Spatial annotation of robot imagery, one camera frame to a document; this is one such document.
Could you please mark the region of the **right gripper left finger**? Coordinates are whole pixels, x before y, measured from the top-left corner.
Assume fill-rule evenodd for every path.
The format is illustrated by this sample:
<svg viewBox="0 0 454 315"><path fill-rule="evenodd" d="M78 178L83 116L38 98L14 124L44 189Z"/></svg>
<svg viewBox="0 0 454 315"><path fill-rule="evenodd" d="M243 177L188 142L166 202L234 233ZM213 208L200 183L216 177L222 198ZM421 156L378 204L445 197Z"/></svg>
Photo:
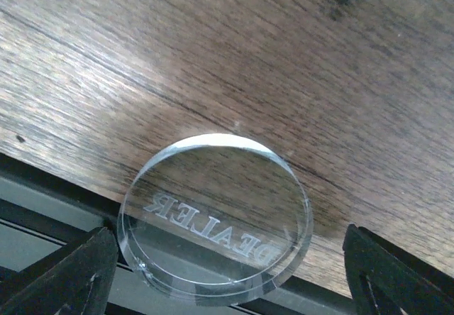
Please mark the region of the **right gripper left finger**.
<svg viewBox="0 0 454 315"><path fill-rule="evenodd" d="M118 261L113 232L98 227L1 283L2 314L103 314Z"/></svg>

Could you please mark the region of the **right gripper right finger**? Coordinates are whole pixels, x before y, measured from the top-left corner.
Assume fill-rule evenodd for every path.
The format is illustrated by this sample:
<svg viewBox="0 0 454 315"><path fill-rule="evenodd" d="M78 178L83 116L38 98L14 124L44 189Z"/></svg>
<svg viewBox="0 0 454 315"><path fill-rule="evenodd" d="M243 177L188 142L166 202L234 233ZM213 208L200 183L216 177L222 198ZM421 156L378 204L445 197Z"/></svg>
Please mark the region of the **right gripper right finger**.
<svg viewBox="0 0 454 315"><path fill-rule="evenodd" d="M453 278L365 227L350 224L345 273L358 314L452 314Z"/></svg>

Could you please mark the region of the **clear round lens disc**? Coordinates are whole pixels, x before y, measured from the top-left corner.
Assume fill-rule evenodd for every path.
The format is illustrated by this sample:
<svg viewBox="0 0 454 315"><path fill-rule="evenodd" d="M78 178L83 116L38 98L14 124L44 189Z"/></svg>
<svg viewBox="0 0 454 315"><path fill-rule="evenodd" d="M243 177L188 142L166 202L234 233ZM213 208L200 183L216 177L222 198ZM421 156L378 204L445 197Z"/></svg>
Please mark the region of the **clear round lens disc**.
<svg viewBox="0 0 454 315"><path fill-rule="evenodd" d="M129 186L117 238L129 267L164 295L242 304L286 282L314 228L290 166L249 138L205 133L154 154Z"/></svg>

